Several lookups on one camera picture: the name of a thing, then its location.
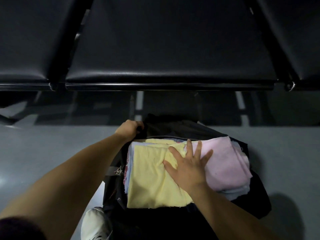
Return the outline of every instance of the black leather seat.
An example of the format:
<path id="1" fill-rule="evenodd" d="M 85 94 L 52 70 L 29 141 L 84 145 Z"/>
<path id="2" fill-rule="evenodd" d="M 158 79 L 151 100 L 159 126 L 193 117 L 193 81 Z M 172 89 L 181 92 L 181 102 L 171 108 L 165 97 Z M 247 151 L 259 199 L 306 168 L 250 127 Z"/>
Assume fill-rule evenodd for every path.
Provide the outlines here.
<path id="1" fill-rule="evenodd" d="M 249 0 L 288 89 L 320 89 L 320 0 Z"/>
<path id="2" fill-rule="evenodd" d="M 51 90 L 68 68 L 86 0 L 0 0 L 0 90 Z"/>
<path id="3" fill-rule="evenodd" d="M 94 0 L 66 87 L 250 90 L 276 81 L 243 0 Z"/>

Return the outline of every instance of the pink towel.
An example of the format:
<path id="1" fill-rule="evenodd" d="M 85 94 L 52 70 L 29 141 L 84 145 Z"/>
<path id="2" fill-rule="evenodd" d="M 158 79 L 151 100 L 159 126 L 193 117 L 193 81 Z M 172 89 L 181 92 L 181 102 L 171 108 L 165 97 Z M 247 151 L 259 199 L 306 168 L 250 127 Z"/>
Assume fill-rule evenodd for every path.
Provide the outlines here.
<path id="1" fill-rule="evenodd" d="M 192 143 L 195 152 L 198 142 Z M 215 191 L 231 190 L 250 183 L 248 157 L 240 148 L 231 144 L 230 137 L 218 137 L 202 141 L 201 157 L 210 149 L 213 155 L 205 166 L 205 176 L 209 187 Z"/>

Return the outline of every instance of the forearm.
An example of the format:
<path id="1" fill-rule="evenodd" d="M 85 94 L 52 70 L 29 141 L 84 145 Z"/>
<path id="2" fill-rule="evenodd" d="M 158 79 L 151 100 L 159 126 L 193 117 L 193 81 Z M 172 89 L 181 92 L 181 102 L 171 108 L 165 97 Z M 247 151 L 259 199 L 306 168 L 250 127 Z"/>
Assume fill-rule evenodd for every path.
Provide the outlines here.
<path id="1" fill-rule="evenodd" d="M 126 140 L 116 134 L 88 146 L 34 183 L 0 214 L 26 217 L 50 239 L 70 239 L 107 168 Z"/>
<path id="2" fill-rule="evenodd" d="M 278 239 L 251 214 L 201 185 L 190 196 L 221 240 Z"/>

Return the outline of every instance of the shoe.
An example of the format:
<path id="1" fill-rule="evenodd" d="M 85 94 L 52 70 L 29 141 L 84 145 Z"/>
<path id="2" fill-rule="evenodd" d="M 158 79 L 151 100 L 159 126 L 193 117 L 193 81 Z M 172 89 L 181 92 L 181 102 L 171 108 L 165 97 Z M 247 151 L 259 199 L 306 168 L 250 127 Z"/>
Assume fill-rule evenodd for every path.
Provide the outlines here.
<path id="1" fill-rule="evenodd" d="M 111 221 L 101 207 L 88 210 L 81 225 L 81 240 L 111 240 Z"/>

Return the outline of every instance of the hand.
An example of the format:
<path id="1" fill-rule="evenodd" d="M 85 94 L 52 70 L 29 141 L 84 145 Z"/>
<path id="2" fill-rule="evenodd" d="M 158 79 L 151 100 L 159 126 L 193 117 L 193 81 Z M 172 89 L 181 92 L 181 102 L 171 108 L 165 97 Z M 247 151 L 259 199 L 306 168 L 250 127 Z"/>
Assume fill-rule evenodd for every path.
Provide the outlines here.
<path id="1" fill-rule="evenodd" d="M 186 157 L 183 158 L 176 148 L 170 146 L 169 150 L 177 160 L 177 169 L 167 161 L 163 161 L 164 168 L 177 183 L 177 185 L 185 190 L 189 195 L 197 187 L 207 185 L 205 175 L 205 165 L 210 159 L 213 150 L 210 150 L 202 159 L 201 155 L 202 142 L 198 142 L 198 146 L 193 155 L 192 143 L 190 140 L 186 142 Z"/>
<path id="2" fill-rule="evenodd" d="M 126 142 L 132 141 L 134 137 L 140 133 L 137 131 L 138 126 L 141 126 L 142 129 L 144 129 L 142 121 L 127 120 L 120 125 L 120 127 L 115 131 L 115 134 L 123 137 Z"/>

